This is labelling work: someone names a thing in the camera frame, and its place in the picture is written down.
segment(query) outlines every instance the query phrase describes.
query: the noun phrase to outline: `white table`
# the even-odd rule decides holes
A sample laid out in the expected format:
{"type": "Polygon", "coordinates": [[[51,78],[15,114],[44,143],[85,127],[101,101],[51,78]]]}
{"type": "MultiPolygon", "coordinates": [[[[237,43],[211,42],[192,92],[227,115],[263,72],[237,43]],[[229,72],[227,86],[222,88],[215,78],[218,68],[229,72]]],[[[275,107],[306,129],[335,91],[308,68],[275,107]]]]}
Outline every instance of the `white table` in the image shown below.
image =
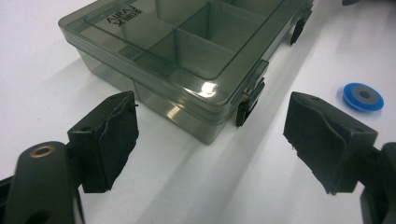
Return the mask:
{"type": "MultiPolygon", "coordinates": [[[[90,73],[57,25],[90,2],[0,2],[0,179],[28,147],[67,143],[75,123],[119,92],[90,73]]],[[[230,121],[210,146],[139,106],[140,136],[113,190],[82,193],[87,222],[361,223],[362,185],[327,195],[283,126],[290,93],[301,91],[377,130],[376,147],[396,140],[396,2],[316,0],[300,39],[279,48],[265,77],[246,124],[230,121]],[[347,107],[341,90],[349,82],[377,89],[383,110],[347,107]]]]}

